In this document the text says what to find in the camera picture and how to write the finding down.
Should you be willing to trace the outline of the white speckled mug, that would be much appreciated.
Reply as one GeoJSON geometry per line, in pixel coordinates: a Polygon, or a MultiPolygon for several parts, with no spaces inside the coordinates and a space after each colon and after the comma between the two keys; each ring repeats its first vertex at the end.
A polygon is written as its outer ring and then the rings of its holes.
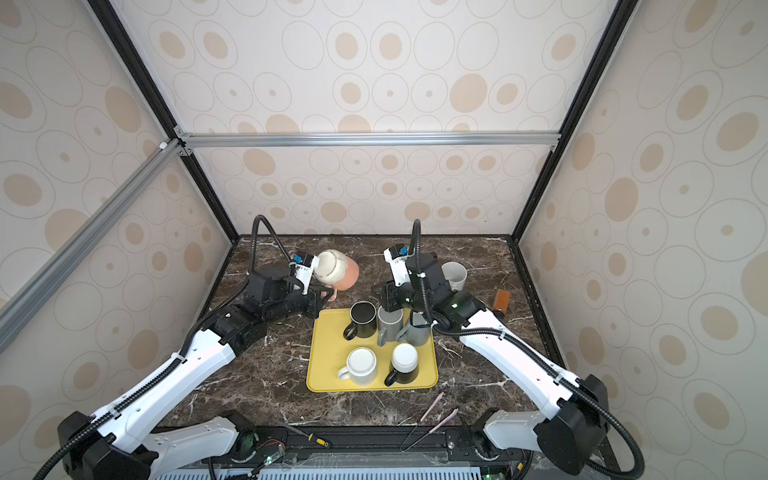
{"type": "Polygon", "coordinates": [[[468,271],[462,264],[446,262],[442,265],[442,272],[452,291],[464,289],[468,271]]]}

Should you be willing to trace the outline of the pink cream mug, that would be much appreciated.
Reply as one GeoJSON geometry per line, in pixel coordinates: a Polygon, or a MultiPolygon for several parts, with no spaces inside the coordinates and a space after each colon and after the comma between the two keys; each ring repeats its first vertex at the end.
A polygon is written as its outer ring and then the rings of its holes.
{"type": "Polygon", "coordinates": [[[333,289],[330,301],[335,300],[339,291],[349,290],[357,282],[360,269],[351,257],[338,250],[327,249],[317,258],[318,265],[314,269],[314,277],[333,289]]]}

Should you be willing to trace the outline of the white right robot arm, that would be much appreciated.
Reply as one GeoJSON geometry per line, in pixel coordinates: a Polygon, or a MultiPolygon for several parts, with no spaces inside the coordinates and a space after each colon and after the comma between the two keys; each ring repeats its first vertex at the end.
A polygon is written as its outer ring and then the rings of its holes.
{"type": "Polygon", "coordinates": [[[614,479],[638,479],[645,459],[629,430],[609,411],[607,389],[594,375],[585,379],[560,367],[513,334],[483,302],[454,291],[437,259],[398,244],[384,259],[392,280],[374,287],[382,306],[424,315],[434,333],[452,337],[479,353],[520,387],[534,412],[494,411],[481,424],[481,437],[497,450],[542,453],[560,470],[578,475],[585,467],[614,479]],[[628,471],[611,470],[592,453],[615,431],[633,457],[628,471]]]}

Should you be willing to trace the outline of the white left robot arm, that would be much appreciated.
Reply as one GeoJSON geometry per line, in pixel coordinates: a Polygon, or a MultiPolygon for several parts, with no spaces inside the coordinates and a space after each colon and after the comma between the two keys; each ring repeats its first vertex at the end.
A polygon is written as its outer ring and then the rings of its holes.
{"type": "Polygon", "coordinates": [[[154,447],[152,430],[213,373],[265,337],[273,321],[294,314],[316,319],[334,293],[314,285],[295,267],[251,271],[244,284],[203,315],[178,351],[154,372],[91,415],[79,411],[58,426],[59,449],[35,476],[57,465],[73,479],[149,479],[159,474],[166,446],[154,447]]]}

